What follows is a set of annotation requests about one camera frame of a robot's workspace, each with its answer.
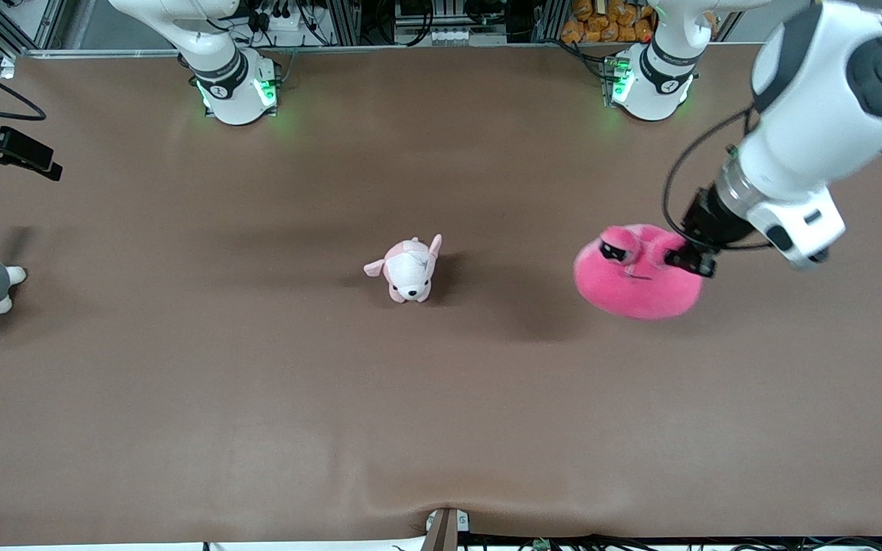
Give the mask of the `hot pink round plush toy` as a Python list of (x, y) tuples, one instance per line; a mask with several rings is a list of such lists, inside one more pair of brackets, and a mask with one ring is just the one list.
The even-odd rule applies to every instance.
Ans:
[(675, 318), (692, 309), (704, 280), (666, 264), (685, 244), (681, 235), (654, 224), (609, 226), (585, 245), (573, 263), (581, 297), (608, 313), (640, 321)]

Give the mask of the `orange snack bags pile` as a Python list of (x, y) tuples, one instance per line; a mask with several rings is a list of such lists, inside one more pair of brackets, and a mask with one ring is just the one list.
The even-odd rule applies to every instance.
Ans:
[(573, 0), (563, 22), (564, 43), (648, 43), (658, 12), (647, 0)]

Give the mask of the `pale pink dog plush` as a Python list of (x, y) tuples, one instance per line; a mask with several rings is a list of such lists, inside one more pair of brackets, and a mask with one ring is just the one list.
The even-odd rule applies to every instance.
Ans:
[(441, 234), (434, 235), (430, 244), (416, 236), (402, 240), (382, 258), (365, 265), (364, 273), (370, 278), (383, 276), (389, 296), (396, 303), (426, 302), (442, 244)]

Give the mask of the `white power strip black plugs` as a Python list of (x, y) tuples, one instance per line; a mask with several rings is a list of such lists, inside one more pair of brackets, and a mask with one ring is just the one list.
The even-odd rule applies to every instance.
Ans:
[(247, 9), (247, 24), (252, 32), (297, 31), (302, 23), (301, 11), (292, 7), (292, 0), (241, 0)]

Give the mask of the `silver table edge rail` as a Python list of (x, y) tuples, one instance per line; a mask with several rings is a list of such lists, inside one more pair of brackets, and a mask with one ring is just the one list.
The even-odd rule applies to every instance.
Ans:
[[(581, 44), (581, 51), (589, 54), (611, 54), (622, 51), (630, 47), (630, 43), (588, 43)], [(319, 46), (255, 46), (259, 52), (266, 54), (364, 54), (381, 51), (427, 51), (432, 50), (434, 46), (420, 45), (416, 47), (405, 46), (388, 46), (388, 45), (364, 45), (364, 46), (346, 46), (346, 47), (319, 47)], [(469, 50), (490, 50), (498, 48), (511, 49), (559, 49), (554, 43), (508, 43), (508, 44), (479, 44), (466, 45)], [(175, 58), (178, 50), (172, 47), (147, 48), (147, 49), (45, 49), (45, 50), (29, 50), (27, 53), (21, 54), (21, 58), (31, 59), (56, 59), (56, 60), (79, 60), (79, 59), (130, 59), (130, 58)]]

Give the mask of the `aluminium frame struts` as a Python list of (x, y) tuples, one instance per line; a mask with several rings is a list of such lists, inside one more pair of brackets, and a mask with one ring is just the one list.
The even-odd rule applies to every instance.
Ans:
[(80, 48), (98, 0), (0, 0), (0, 58)]

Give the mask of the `wooden post with bracket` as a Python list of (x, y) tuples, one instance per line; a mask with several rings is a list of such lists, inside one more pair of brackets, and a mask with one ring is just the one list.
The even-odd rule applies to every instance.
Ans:
[(426, 527), (420, 551), (462, 551), (459, 537), (470, 533), (470, 516), (465, 510), (440, 508), (430, 514)]

